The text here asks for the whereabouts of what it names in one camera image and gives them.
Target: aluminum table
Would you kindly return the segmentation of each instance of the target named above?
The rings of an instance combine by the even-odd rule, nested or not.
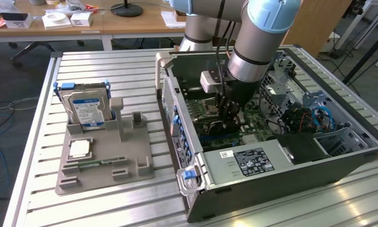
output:
[[[313,57],[290,48],[333,89],[378,128],[378,113]],[[339,182],[293,194],[198,223],[187,223],[154,94],[157,50],[66,52],[50,58],[4,226],[261,227],[378,226],[378,159]],[[297,71],[309,90],[319,88]],[[123,114],[147,119],[155,177],[77,194],[54,193],[66,114],[51,91],[54,81],[107,81],[123,97]]]

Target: black side panel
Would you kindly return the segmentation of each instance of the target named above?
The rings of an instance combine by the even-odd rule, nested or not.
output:
[[[198,222],[341,180],[371,157],[365,153],[294,169],[231,185],[223,193],[199,194],[187,212],[187,222]]]
[[[161,114],[161,121],[162,121],[162,126],[163,126],[163,132],[165,132],[165,137],[166,137],[166,143],[167,143],[167,148],[169,148],[169,154],[171,157],[171,165],[174,167],[174,171],[177,171],[179,169],[178,166],[178,158],[177,158],[177,152],[175,152],[175,148],[174,148],[174,144],[171,141],[171,136],[170,136],[170,132],[169,132],[169,125],[167,125],[167,120],[166,120],[166,115],[165,115],[165,111],[163,111],[163,107],[162,107],[162,99],[161,99],[161,95],[159,97],[157,97],[157,103],[158,103],[158,109],[159,109],[159,114]],[[186,198],[182,196],[182,200],[183,200],[183,205],[185,205],[185,210],[189,210],[189,205],[187,205],[187,201]]]

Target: lamp base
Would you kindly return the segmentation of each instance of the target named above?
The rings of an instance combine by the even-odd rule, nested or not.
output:
[[[142,8],[137,5],[127,4],[127,8],[125,4],[115,4],[111,6],[111,13],[119,17],[137,17],[142,14]]]

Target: wooden desk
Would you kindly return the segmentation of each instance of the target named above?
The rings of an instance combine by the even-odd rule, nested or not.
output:
[[[166,8],[157,5],[141,4],[143,14],[138,17],[125,18],[113,15],[109,8],[122,0],[82,0],[85,4],[106,8],[105,13],[93,14],[90,27],[69,27],[54,30],[45,30],[43,22],[34,20],[32,27],[26,29],[0,28],[0,42],[30,42],[30,41],[58,41],[58,40],[102,40],[103,50],[111,50],[110,40],[113,38],[147,38],[147,37],[178,37],[183,36],[183,29],[169,29],[165,26],[161,11]],[[142,0],[165,4],[162,0]],[[16,7],[22,13],[33,16],[43,15],[45,9],[51,5],[34,6],[28,0],[17,0]]]

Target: blue cable on floor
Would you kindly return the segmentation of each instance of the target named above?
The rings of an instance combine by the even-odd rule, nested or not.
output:
[[[0,157],[1,157],[2,165],[4,165],[4,171],[5,171],[5,175],[6,175],[6,179],[5,179],[4,185],[0,187],[0,192],[1,192],[2,189],[6,187],[9,181],[10,181],[10,175],[9,175],[9,171],[8,171],[5,157],[4,157],[4,154],[2,154],[1,151],[0,151]]]
[[[1,135],[1,134],[5,133],[6,130],[10,129],[10,127],[12,127],[12,116],[9,116],[9,115],[6,115],[6,114],[0,114],[0,116],[1,116],[1,117],[9,117],[9,119],[10,119],[10,123],[9,123],[8,127],[6,127],[6,129],[4,129],[4,130],[0,132],[0,135]]]

